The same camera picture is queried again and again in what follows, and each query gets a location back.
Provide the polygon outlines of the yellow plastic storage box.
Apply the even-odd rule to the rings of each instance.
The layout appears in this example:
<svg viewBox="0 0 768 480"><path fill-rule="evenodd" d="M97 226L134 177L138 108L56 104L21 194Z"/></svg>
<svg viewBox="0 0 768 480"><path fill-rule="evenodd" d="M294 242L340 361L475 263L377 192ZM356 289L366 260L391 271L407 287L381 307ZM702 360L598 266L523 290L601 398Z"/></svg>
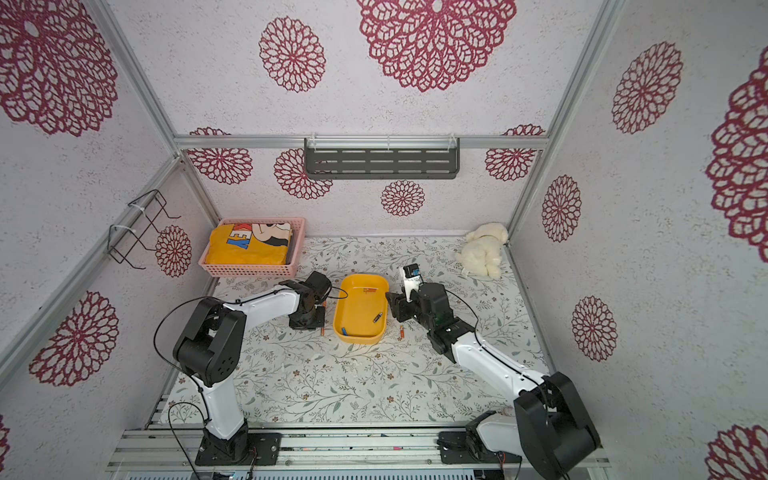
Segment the yellow plastic storage box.
<svg viewBox="0 0 768 480"><path fill-rule="evenodd" d="M337 303L333 321L335 334L345 343L377 344L387 327L387 279L374 274L352 274L342 281L341 289L347 295ZM381 319L373 323L379 313L383 313ZM346 328L347 335L342 333L342 327Z"/></svg>

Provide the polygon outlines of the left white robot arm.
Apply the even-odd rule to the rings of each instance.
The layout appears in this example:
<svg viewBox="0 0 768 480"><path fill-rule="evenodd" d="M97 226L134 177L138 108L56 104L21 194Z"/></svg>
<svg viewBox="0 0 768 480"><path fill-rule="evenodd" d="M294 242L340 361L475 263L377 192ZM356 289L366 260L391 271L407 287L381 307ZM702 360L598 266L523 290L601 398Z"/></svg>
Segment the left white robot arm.
<svg viewBox="0 0 768 480"><path fill-rule="evenodd" d="M174 360L203 400L205 426L197 466L276 463L281 436L250 434L236 398L234 373L245 333L283 316L292 328L319 328L331 290L331 281L314 271L303 281L282 281L247 300L199 300L173 348Z"/></svg>

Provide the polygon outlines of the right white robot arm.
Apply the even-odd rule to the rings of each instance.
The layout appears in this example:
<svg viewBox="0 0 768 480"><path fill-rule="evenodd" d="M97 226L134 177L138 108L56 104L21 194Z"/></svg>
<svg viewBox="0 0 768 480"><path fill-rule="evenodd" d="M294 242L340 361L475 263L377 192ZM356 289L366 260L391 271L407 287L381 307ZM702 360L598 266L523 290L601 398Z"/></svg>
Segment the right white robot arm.
<svg viewBox="0 0 768 480"><path fill-rule="evenodd" d="M482 339L476 326L452 310L450 292L438 283L407 282L387 294L394 318L415 320L433 349L497 390L507 410L490 410L461 433L438 437L446 463L514 460L544 479L566 479L601 444L599 434L569 377L540 373L504 355Z"/></svg>

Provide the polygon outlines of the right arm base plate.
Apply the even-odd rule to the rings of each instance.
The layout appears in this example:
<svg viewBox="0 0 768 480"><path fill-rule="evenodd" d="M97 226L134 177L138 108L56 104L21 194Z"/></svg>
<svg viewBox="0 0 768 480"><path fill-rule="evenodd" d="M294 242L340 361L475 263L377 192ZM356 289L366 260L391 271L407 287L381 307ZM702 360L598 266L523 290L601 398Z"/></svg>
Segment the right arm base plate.
<svg viewBox="0 0 768 480"><path fill-rule="evenodd" d="M469 463L521 463L522 457L505 451L493 452L486 448L476 433L441 431L436 444L443 464Z"/></svg>

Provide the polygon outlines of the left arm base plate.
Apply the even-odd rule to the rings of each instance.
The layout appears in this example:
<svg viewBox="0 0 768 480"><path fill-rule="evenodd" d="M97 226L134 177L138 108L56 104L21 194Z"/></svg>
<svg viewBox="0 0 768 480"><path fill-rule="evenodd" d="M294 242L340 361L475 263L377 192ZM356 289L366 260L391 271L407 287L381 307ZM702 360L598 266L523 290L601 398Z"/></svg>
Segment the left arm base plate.
<svg viewBox="0 0 768 480"><path fill-rule="evenodd" d="M196 466L275 466L283 436L279 433L237 433L230 440L203 432Z"/></svg>

